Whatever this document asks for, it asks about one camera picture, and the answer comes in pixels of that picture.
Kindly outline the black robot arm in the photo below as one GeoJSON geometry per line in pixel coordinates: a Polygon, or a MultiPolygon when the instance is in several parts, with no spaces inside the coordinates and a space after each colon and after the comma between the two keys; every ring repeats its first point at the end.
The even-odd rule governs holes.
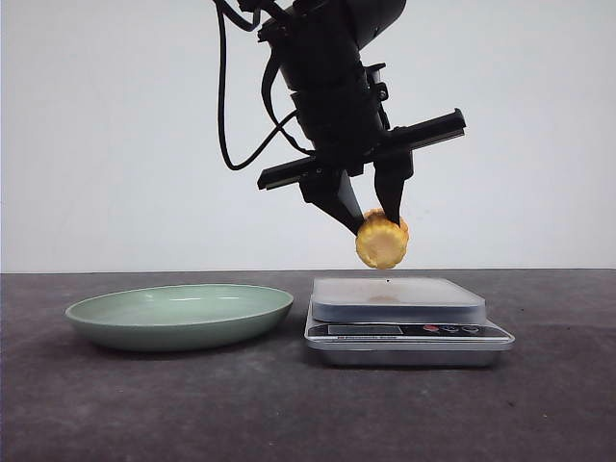
{"type": "Polygon", "coordinates": [[[360,51],[402,13],[402,1],[243,1],[269,20],[258,33],[271,55],[262,97],[282,74],[296,118],[313,150],[303,159],[262,171],[258,186],[271,190],[297,183],[303,198],[352,233],[364,222],[350,179],[373,164],[374,187],[386,218],[400,222],[404,182],[413,175],[413,150],[463,135],[459,110],[407,127],[392,128],[382,103],[388,98],[380,65],[365,66],[360,51]]]}

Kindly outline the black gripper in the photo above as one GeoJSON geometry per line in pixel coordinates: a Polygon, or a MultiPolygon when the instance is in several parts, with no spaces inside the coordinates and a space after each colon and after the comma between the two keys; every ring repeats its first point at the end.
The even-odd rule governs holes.
{"type": "Polygon", "coordinates": [[[263,170],[258,187],[271,190],[300,180],[305,202],[357,235],[362,211],[347,172],[359,175],[364,164],[373,162],[381,208],[389,221],[400,225],[404,184],[414,174],[410,150],[462,136],[466,122],[456,109],[411,126],[391,127],[382,107],[389,97],[380,79],[384,67],[361,65],[339,86],[293,92],[298,124],[313,149],[304,159],[263,170]],[[399,149],[408,151],[394,155],[399,149]]]}

